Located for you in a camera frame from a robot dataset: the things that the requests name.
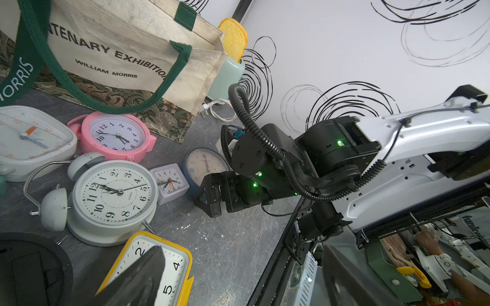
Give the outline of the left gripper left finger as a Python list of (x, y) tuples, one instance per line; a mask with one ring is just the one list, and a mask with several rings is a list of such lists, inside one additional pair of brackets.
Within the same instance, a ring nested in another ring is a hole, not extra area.
[(165, 270), (160, 246), (150, 248), (91, 299), (92, 305), (154, 305)]

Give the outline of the green round alarm clock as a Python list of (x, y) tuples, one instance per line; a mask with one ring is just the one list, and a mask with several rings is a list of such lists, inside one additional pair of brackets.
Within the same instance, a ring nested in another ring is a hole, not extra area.
[(7, 194), (7, 180), (4, 176), (0, 176), (0, 197)]

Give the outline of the yellow rectangular alarm clock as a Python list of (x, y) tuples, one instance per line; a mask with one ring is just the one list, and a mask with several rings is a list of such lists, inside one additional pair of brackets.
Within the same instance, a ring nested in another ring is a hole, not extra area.
[(191, 252), (149, 232), (126, 242), (89, 305), (187, 305)]

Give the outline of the blue beige round clock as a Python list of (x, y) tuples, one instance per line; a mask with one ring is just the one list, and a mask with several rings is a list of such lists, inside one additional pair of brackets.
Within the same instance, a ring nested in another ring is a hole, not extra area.
[(229, 170), (227, 162), (217, 152), (206, 148), (190, 150), (182, 164), (182, 172), (190, 185), (188, 194), (196, 195), (205, 176)]

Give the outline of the cream canvas tote bag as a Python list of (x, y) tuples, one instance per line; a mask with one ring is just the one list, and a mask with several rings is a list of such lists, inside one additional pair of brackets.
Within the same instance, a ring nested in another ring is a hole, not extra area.
[(182, 1), (2, 1), (1, 105), (30, 89), (183, 142), (227, 54)]

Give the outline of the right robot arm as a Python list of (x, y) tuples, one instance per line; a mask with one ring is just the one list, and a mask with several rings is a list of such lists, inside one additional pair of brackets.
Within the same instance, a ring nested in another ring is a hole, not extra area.
[(245, 90), (228, 90), (244, 134), (222, 150), (230, 169), (207, 174), (193, 193), (209, 217), (274, 200), (309, 201), (297, 215), (305, 240), (382, 223), (404, 209), (489, 175), (489, 103), (462, 85), (440, 105), (383, 117), (320, 121), (297, 138), (259, 127)]

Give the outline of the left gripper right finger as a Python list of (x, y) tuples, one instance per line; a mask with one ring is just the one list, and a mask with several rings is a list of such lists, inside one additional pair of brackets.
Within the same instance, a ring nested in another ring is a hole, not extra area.
[(383, 284), (378, 284), (339, 249), (324, 244), (322, 270), (325, 283), (338, 281), (357, 305), (403, 305)]

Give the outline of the person hand behind rig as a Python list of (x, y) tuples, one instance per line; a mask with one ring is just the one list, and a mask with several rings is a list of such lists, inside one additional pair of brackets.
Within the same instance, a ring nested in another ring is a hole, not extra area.
[(433, 237), (427, 231), (417, 232), (415, 239), (430, 255), (441, 255), (444, 253), (439, 245), (438, 238)]

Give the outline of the small white square clock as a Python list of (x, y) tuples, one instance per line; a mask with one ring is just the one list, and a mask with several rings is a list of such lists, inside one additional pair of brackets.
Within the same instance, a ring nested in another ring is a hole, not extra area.
[(158, 205), (162, 206), (184, 195), (190, 188), (183, 172), (177, 163), (153, 168), (150, 173), (158, 184)]

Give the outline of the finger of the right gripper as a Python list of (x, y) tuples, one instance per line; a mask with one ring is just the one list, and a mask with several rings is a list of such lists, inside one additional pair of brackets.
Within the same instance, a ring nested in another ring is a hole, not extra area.
[(209, 217), (222, 215), (222, 193), (220, 186), (223, 173), (212, 173), (204, 177), (194, 201), (195, 206), (203, 210)]

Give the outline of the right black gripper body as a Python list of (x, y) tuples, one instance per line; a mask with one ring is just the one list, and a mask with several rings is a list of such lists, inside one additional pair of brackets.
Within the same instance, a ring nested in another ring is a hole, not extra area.
[(228, 212), (255, 205), (270, 205), (273, 200), (297, 196), (280, 163), (263, 148), (252, 133), (244, 132), (229, 148), (234, 137), (230, 125), (223, 125), (219, 144), (233, 174), (226, 174), (222, 195)]

